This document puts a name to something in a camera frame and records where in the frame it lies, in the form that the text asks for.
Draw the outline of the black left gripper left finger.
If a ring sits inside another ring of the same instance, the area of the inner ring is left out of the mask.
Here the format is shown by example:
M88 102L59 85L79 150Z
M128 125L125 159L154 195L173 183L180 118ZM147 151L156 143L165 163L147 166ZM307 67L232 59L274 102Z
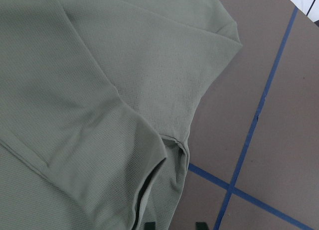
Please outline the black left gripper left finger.
M144 224L144 230L156 230L156 223L155 222L146 222Z

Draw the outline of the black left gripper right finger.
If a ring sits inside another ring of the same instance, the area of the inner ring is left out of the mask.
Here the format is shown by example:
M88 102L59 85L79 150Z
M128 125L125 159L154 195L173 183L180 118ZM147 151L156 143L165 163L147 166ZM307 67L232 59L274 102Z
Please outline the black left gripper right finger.
M207 230L207 223L206 222L196 222L195 229L196 230Z

